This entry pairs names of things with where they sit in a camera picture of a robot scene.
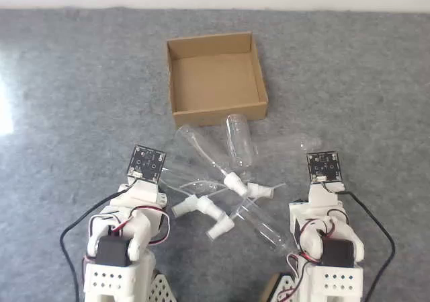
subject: clear plastic tube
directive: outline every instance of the clear plastic tube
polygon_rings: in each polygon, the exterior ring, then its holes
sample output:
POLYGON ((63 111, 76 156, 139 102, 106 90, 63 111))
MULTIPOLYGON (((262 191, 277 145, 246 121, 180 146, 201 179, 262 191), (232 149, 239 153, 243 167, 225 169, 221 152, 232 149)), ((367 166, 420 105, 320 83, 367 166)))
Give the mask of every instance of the clear plastic tube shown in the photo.
POLYGON ((174 190, 182 189, 191 194, 210 193, 219 186, 218 182, 209 178, 207 172, 180 155, 167 156, 161 180, 174 190))
POLYGON ((251 166, 255 159, 255 146, 251 140, 247 117, 231 114, 226 119, 227 145, 233 165, 239 170, 251 166))
POLYGON ((276 221, 248 198, 244 199, 230 216, 232 220, 239 218, 247 222, 256 232, 274 248, 279 255, 288 253, 286 234, 277 226, 276 221))
POLYGON ((199 133, 196 128, 190 125, 181 126, 175 134, 175 139, 179 142, 181 142, 180 139, 183 139, 188 145, 191 145, 197 158, 211 167, 211 172, 217 179, 223 180, 232 172, 228 156, 212 140, 199 133))

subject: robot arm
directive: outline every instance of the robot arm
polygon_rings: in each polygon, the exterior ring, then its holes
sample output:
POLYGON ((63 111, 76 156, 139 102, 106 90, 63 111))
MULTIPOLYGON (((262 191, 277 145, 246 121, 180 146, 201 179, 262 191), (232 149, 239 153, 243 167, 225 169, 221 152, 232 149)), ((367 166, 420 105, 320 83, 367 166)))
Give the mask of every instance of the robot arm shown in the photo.
POLYGON ((85 302, 146 302, 155 293, 159 299, 175 302, 165 277, 154 276, 155 256, 148 249, 165 241, 170 232, 170 219, 163 210, 167 197, 157 185, 164 155, 137 145, 128 184, 118 191, 122 194, 90 218, 83 270, 85 302), (153 240, 163 220, 167 220, 167 232, 153 240))
POLYGON ((147 300, 155 268, 147 247, 159 232, 166 202, 156 184, 138 180, 90 219, 87 259, 92 263, 85 267, 86 302, 109 296, 117 302, 147 300))

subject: white plastic connector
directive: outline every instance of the white plastic connector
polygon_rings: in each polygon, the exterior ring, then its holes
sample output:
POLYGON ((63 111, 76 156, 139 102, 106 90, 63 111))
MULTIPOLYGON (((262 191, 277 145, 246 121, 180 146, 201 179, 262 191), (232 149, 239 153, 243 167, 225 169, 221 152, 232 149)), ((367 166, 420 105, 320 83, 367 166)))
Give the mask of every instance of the white plastic connector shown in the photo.
POLYGON ((195 211, 197 208, 198 197, 194 195, 187 197, 184 201, 172 207, 173 214, 176 218, 183 216, 186 213, 195 211))
POLYGON ((273 187, 261 186, 257 183, 248 183, 249 198, 273 198, 273 187))
POLYGON ((197 196, 192 195, 172 207, 173 214, 176 218, 195 210, 199 210, 204 215, 208 215, 216 221, 218 221, 224 214, 224 211, 218 208, 207 196, 201 196, 198 198, 197 196))
POLYGON ((208 235, 211 240, 215 240, 223 233, 230 231, 233 227, 233 220, 226 213, 223 213, 217 223, 206 232, 206 235, 208 235))
POLYGON ((197 210, 218 221, 225 212, 218 208, 207 196, 201 196, 197 201, 197 210))
POLYGON ((224 184, 232 191, 235 191, 239 196, 245 196, 248 193, 248 188, 243 184, 241 178, 234 172, 230 172, 224 178, 224 184))

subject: open cardboard box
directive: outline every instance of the open cardboard box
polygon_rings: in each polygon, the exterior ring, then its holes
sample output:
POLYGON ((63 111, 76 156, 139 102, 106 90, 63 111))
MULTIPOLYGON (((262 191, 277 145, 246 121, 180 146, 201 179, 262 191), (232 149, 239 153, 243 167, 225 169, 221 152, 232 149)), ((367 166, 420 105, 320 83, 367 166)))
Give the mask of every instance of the open cardboard box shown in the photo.
POLYGON ((178 127, 221 124, 229 114, 265 118, 268 100, 252 33, 169 40, 167 56, 178 127))

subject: white robotic claw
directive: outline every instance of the white robotic claw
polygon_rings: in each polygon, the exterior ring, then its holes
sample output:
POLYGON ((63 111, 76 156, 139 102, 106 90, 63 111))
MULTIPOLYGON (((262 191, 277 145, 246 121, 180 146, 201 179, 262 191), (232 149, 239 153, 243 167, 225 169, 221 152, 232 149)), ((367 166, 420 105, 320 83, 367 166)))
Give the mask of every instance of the white robotic claw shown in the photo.
MULTIPOLYGON (((129 191, 112 199, 109 206, 90 219, 87 256, 96 263, 85 267, 85 302, 112 301, 109 297, 115 302, 148 301, 155 257, 147 247, 159 232, 161 209, 166 204, 167 198, 159 193, 156 184, 138 180, 129 191), (127 265, 97 264, 100 240, 107 235, 130 240, 126 250, 127 265)), ((170 293, 169 300, 176 301, 169 285, 164 287, 170 293)))

